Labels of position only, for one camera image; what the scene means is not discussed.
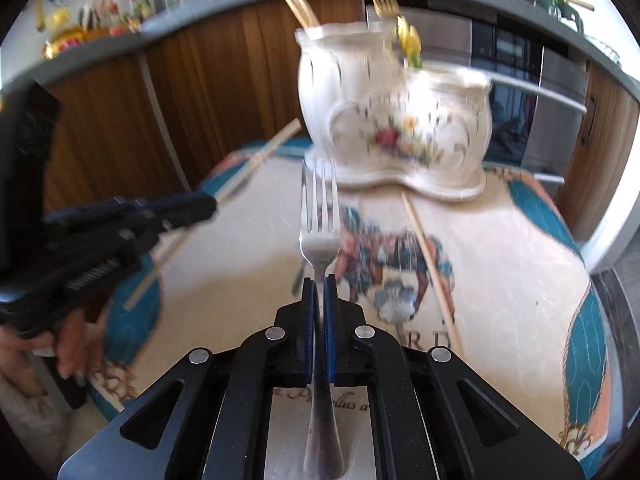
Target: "cabinet handle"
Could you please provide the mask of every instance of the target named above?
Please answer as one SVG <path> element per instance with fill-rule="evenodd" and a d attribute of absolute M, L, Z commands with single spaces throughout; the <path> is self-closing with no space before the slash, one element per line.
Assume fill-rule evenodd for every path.
<path fill-rule="evenodd" d="M 593 136 L 593 127 L 596 122 L 596 115 L 598 113 L 598 98 L 591 94 L 589 100 L 593 103 L 593 115 L 591 116 L 591 126 L 589 126 L 589 131 L 582 136 L 582 145 L 587 146 L 591 142 L 591 137 Z"/>

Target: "silver screw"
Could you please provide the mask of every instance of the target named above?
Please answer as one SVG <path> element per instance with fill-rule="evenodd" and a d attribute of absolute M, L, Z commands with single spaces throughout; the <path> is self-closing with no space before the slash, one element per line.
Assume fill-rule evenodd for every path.
<path fill-rule="evenodd" d="M 431 351 L 431 357 L 433 357 L 434 361 L 439 363 L 446 363 L 449 359 L 451 359 L 451 352 L 446 348 L 437 347 Z"/>
<path fill-rule="evenodd" d="M 195 365 L 202 364 L 207 359 L 209 359 L 209 352 L 204 348 L 196 348 L 189 354 L 189 361 Z"/>
<path fill-rule="evenodd" d="M 272 326 L 264 331 L 264 335 L 271 341 L 277 341 L 284 337 L 284 329 L 279 326 Z"/>
<path fill-rule="evenodd" d="M 360 339 L 369 339 L 373 337 L 375 333 L 376 331 L 373 330 L 373 328 L 369 325 L 360 325 L 356 329 L 356 336 L 358 336 Z"/>

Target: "red flower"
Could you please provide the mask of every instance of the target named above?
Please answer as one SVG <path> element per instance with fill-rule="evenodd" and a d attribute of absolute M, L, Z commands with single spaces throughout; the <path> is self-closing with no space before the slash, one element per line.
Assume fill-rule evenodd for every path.
<path fill-rule="evenodd" d="M 392 148 L 398 142 L 400 132 L 395 128 L 380 128 L 376 131 L 376 143 L 381 148 Z"/>

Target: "finger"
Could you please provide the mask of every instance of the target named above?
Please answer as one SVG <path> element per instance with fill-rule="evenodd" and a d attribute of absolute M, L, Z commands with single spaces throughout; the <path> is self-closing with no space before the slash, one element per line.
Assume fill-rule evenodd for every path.
<path fill-rule="evenodd" d="M 3 350 L 38 350 L 53 345 L 53 334 L 43 332 L 33 339 L 22 339 L 13 329 L 0 326 L 0 349 Z"/>
<path fill-rule="evenodd" d="M 86 365 L 84 310 L 75 310 L 66 317 L 58 334 L 56 354 L 58 356 L 58 373 L 63 379 L 68 378 L 78 368 L 84 368 Z"/>

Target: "chopstick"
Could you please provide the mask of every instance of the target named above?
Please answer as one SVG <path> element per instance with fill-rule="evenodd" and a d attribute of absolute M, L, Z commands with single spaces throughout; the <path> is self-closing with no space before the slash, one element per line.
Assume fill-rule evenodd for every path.
<path fill-rule="evenodd" d="M 216 193 L 216 201 L 218 202 L 218 208 L 223 205 L 229 197 L 233 195 L 233 193 L 238 190 L 240 186 L 244 183 L 244 181 L 252 175 L 263 162 L 269 158 L 273 152 L 287 139 L 296 134 L 302 126 L 300 125 L 300 120 L 293 119 L 287 126 L 281 129 L 276 136 L 271 139 L 267 145 L 263 147 L 258 153 L 256 153 L 249 161 L 242 167 L 240 171 L 238 171 L 232 178 L 227 181 L 227 183 Z M 123 308 L 125 310 L 131 310 L 136 303 L 145 295 L 146 291 L 148 291 L 149 287 L 156 280 L 156 278 L 160 275 L 162 269 L 164 269 L 171 259 L 183 248 L 186 243 L 191 240 L 191 237 L 195 234 L 196 229 L 199 227 L 199 224 L 193 225 L 182 232 L 182 235 L 179 236 L 174 243 L 171 244 L 167 250 L 161 254 L 158 258 L 158 261 L 154 264 L 153 269 L 151 269 L 146 276 L 142 279 L 140 284 L 135 288 L 133 293 L 129 296 L 127 301 L 125 302 Z"/>
<path fill-rule="evenodd" d="M 320 21 L 307 0 L 285 0 L 303 28 L 319 27 Z"/>
<path fill-rule="evenodd" d="M 404 203 L 404 209 L 406 210 L 409 221 L 414 228 L 415 235 L 418 238 L 418 245 L 420 245 L 422 256 L 424 256 L 424 261 L 427 263 L 427 269 L 429 270 L 429 274 L 431 275 L 431 283 L 433 284 L 433 289 L 436 292 L 436 298 L 438 299 L 438 305 L 444 319 L 445 327 L 447 328 L 447 332 L 449 333 L 449 341 L 451 342 L 451 347 L 453 348 L 453 351 L 456 353 L 456 355 L 460 357 L 460 359 L 466 361 L 465 353 L 462 349 L 462 343 L 460 342 L 460 335 L 458 334 L 456 325 L 453 323 L 453 316 L 451 315 L 449 307 L 447 306 L 447 300 L 444 296 L 442 284 L 440 283 L 440 279 L 438 277 L 438 268 L 436 267 L 436 263 L 433 261 L 433 255 L 431 254 L 431 251 L 427 246 L 427 240 L 424 237 L 424 229 L 422 228 L 420 219 L 415 212 L 414 205 L 411 203 L 407 195 L 402 193 L 401 196 L 402 202 Z"/>

